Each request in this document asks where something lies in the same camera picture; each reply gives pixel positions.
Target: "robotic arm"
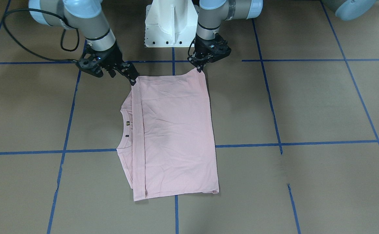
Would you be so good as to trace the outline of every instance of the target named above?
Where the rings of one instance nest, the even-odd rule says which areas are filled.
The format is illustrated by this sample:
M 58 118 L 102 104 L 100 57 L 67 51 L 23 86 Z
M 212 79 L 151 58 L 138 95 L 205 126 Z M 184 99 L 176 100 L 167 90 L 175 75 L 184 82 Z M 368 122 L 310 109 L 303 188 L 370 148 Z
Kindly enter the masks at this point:
M 115 71 L 125 76 L 131 85 L 139 73 L 131 62 L 123 61 L 123 54 L 101 8 L 102 0 L 29 0 L 29 8 L 52 12 L 64 18 L 67 24 L 54 16 L 31 11 L 39 23 L 81 30 L 87 39 L 86 48 L 77 67 L 96 77 L 102 77 L 104 68 L 111 77 Z
M 231 48 L 219 35 L 222 20 L 256 18 L 263 0 L 200 0 L 195 50 L 188 61 L 201 72 L 207 62 L 216 62 L 230 55 Z

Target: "silver robot arm segment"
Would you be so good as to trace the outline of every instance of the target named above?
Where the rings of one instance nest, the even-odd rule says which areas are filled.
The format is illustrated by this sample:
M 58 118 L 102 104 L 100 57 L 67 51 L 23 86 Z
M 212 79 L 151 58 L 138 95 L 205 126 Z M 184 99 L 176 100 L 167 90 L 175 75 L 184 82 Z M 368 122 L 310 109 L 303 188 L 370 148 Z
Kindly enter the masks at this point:
M 198 25 L 194 39 L 195 50 L 188 61 L 201 72 L 208 62 L 230 55 L 231 48 L 219 35 L 222 20 L 256 18 L 263 0 L 200 0 Z
M 63 17 L 64 21 L 40 12 L 32 12 L 39 23 L 81 30 L 87 45 L 77 67 L 96 77 L 102 77 L 104 68 L 111 77 L 115 71 L 136 83 L 139 73 L 131 62 L 123 61 L 123 54 L 101 8 L 102 0 L 29 0 L 29 8 L 41 9 Z

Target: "light blue joint cap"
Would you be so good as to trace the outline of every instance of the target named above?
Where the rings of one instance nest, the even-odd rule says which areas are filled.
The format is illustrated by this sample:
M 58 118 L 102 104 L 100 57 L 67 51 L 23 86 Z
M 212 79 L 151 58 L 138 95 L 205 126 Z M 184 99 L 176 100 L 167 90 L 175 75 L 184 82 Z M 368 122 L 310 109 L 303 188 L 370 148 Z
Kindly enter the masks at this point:
M 263 9 L 263 0 L 251 0 L 249 15 L 246 19 L 256 18 L 260 15 Z
M 63 0 L 66 10 L 78 18 L 94 18 L 101 13 L 101 0 Z
M 202 9 L 217 9 L 225 4 L 227 0 L 200 0 L 199 6 Z
M 33 9 L 41 9 L 40 8 L 40 0 L 29 0 L 29 8 Z M 45 17 L 42 13 L 36 12 L 36 11 L 29 11 L 32 18 L 42 24 L 42 25 L 49 25 L 48 22 L 46 22 Z
M 377 0 L 347 0 L 336 11 L 335 16 L 342 20 L 352 20 L 368 11 Z

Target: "pink cloth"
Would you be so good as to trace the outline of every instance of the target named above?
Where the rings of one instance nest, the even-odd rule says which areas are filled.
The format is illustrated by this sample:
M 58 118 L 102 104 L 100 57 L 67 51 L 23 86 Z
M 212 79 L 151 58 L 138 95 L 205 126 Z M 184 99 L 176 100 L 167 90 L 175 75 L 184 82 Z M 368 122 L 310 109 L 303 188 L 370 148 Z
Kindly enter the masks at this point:
M 117 153 L 134 201 L 218 193 L 210 102 L 204 73 L 140 76 L 121 107 Z

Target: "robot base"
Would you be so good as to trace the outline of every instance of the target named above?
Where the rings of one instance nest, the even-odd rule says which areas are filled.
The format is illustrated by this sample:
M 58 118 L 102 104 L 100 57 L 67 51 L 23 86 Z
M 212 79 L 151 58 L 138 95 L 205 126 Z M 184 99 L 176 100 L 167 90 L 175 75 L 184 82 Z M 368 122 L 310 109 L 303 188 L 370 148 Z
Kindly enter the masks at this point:
M 146 7 L 146 47 L 189 47 L 195 37 L 197 10 L 191 0 L 153 0 Z

